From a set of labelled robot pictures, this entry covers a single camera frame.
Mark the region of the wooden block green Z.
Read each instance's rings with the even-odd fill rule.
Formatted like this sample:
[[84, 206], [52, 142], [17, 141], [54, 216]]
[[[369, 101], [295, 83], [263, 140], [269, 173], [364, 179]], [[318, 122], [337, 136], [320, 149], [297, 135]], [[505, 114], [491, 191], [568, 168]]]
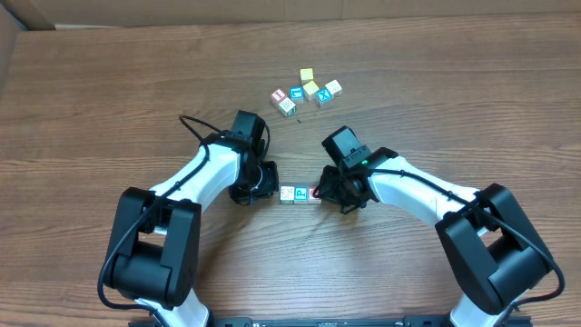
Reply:
[[295, 187], [283, 185], [280, 188], [280, 201], [281, 201], [281, 203], [294, 203], [295, 202]]

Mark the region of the wooden block number 3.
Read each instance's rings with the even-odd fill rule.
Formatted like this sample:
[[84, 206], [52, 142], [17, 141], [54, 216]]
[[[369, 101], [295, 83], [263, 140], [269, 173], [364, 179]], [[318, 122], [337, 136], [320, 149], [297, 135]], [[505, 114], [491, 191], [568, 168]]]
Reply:
[[294, 188], [294, 202], [304, 204], [309, 201], [309, 188], [299, 187]]

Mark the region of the wooden block red Q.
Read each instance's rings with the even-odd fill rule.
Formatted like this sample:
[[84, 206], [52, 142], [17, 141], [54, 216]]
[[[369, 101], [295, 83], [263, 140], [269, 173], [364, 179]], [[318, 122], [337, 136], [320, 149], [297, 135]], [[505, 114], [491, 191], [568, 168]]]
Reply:
[[310, 203], [310, 204], [320, 204], [321, 203], [321, 199], [320, 198], [317, 198], [314, 195], [314, 191], [315, 191], [315, 187], [310, 187], [309, 188], [308, 203]]

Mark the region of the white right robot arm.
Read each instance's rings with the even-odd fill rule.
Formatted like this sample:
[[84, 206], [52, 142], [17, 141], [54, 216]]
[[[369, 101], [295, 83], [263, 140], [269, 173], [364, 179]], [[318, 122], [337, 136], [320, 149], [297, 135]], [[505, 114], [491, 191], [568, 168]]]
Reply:
[[525, 293], [555, 262], [514, 195], [504, 186], [458, 186], [420, 171], [387, 148], [325, 148], [316, 196], [344, 214], [369, 200], [394, 205], [434, 228], [463, 295], [450, 326], [504, 326]]

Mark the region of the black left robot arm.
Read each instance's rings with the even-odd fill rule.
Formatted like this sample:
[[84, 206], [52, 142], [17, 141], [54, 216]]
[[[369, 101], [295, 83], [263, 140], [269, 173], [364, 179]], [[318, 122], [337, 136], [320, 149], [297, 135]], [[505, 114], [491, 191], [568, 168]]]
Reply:
[[210, 134], [167, 181], [126, 189], [97, 279], [101, 302], [147, 311], [157, 326], [210, 325], [211, 311], [193, 289], [202, 214], [223, 190], [240, 204], [277, 191], [276, 164], [264, 159], [270, 140], [262, 131]]

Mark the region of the wooden block green side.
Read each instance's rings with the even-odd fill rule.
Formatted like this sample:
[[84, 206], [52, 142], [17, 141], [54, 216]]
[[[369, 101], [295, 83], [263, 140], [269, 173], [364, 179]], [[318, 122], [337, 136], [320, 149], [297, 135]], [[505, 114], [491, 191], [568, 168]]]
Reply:
[[296, 113], [297, 106], [289, 97], [284, 97], [277, 105], [285, 117], [293, 116]]

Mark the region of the wooden block red I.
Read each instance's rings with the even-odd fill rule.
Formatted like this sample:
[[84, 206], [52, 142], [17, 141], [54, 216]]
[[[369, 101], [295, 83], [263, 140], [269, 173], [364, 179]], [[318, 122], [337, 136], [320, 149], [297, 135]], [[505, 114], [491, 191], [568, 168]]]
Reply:
[[274, 90], [274, 91], [271, 93], [271, 102], [272, 102], [274, 105], [278, 105], [279, 103], [281, 103], [281, 102], [282, 102], [284, 99], [286, 99], [287, 97], [288, 97], [288, 96], [286, 95], [286, 93], [285, 93], [285, 92], [284, 92], [282, 89], [280, 89], [280, 88], [277, 88], [276, 90]]

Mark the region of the wooden block blue L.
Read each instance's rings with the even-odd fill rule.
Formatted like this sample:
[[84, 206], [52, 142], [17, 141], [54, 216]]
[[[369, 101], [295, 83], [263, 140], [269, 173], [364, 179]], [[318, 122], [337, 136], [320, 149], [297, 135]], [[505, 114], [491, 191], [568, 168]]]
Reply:
[[304, 95], [304, 90], [301, 86], [293, 86], [289, 89], [289, 98], [295, 103], [295, 104], [303, 104], [304, 103], [304, 99], [305, 99], [305, 95]]

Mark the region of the wooden block blue X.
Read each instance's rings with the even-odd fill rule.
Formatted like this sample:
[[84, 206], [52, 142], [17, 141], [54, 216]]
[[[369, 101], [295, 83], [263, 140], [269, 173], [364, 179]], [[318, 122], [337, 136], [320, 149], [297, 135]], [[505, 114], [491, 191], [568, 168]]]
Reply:
[[333, 94], [328, 88], [321, 88], [316, 93], [317, 103], [320, 108], [329, 106], [333, 100]]

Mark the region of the wooden block plain picture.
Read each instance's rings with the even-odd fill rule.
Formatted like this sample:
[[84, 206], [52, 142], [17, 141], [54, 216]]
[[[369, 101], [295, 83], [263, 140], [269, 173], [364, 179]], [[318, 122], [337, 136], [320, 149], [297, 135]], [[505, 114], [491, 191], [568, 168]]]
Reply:
[[325, 84], [325, 87], [329, 90], [331, 96], [336, 98], [342, 95], [342, 86], [337, 80], [332, 80]]

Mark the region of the wooden block plain yellow top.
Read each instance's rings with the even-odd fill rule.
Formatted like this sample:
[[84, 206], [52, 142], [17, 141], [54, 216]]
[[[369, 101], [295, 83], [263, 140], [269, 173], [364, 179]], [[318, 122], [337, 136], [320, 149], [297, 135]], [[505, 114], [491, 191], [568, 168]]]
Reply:
[[316, 93], [320, 90], [318, 85], [314, 81], [309, 81], [302, 86], [304, 97], [308, 101], [314, 101]]

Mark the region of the wooden block yellow far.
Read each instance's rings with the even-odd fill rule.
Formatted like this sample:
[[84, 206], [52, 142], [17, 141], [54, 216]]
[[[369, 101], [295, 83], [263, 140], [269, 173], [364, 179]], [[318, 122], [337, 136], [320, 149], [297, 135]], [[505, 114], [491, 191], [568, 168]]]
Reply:
[[305, 85], [314, 79], [314, 72], [312, 68], [300, 69], [300, 84]]

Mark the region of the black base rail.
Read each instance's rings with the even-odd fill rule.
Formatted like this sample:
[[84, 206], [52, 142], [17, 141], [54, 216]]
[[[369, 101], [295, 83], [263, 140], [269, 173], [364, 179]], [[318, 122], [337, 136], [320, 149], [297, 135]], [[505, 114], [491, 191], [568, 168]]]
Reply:
[[445, 315], [410, 315], [384, 320], [252, 320], [246, 317], [213, 318], [211, 327], [445, 327], [451, 326]]

